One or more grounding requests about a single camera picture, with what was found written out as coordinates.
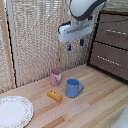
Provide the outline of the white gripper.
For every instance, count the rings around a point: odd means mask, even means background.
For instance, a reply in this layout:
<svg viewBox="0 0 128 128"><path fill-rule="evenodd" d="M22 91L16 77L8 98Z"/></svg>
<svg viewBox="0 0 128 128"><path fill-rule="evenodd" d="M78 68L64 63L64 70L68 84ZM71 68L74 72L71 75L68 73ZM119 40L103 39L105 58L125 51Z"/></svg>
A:
<svg viewBox="0 0 128 128"><path fill-rule="evenodd" d="M88 35L92 32L94 26L93 20L85 20L78 25L73 26L71 24L63 25L59 27L59 41L62 43L74 40L76 38ZM84 39L80 39L80 46L84 46ZM71 44L68 44L68 51L71 51Z"/></svg>

